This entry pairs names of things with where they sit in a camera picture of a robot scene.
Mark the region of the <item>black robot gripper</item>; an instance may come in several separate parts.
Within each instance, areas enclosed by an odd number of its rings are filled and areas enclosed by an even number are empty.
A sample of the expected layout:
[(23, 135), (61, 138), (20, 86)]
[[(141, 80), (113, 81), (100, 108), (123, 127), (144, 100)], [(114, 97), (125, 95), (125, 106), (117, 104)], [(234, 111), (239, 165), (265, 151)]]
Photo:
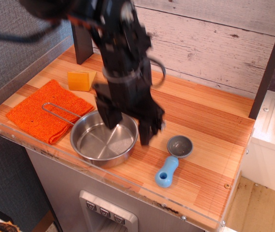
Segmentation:
[(149, 145), (151, 138), (163, 127), (164, 110), (152, 99), (151, 71), (137, 71), (124, 77), (108, 76), (103, 71), (107, 84), (95, 83), (98, 112), (109, 128), (113, 129), (125, 113), (139, 120), (138, 130), (141, 145)]

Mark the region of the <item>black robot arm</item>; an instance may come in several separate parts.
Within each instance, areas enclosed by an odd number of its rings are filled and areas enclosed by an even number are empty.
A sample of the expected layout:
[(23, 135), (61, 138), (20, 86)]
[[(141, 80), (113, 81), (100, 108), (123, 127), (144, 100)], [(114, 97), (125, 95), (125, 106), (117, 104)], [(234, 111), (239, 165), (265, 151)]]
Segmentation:
[(139, 121), (141, 144), (149, 144), (162, 128), (164, 110), (153, 100), (151, 40), (130, 0), (23, 0), (33, 16), (69, 20), (90, 33), (103, 61), (106, 84), (95, 84), (97, 109), (112, 129), (127, 114)]

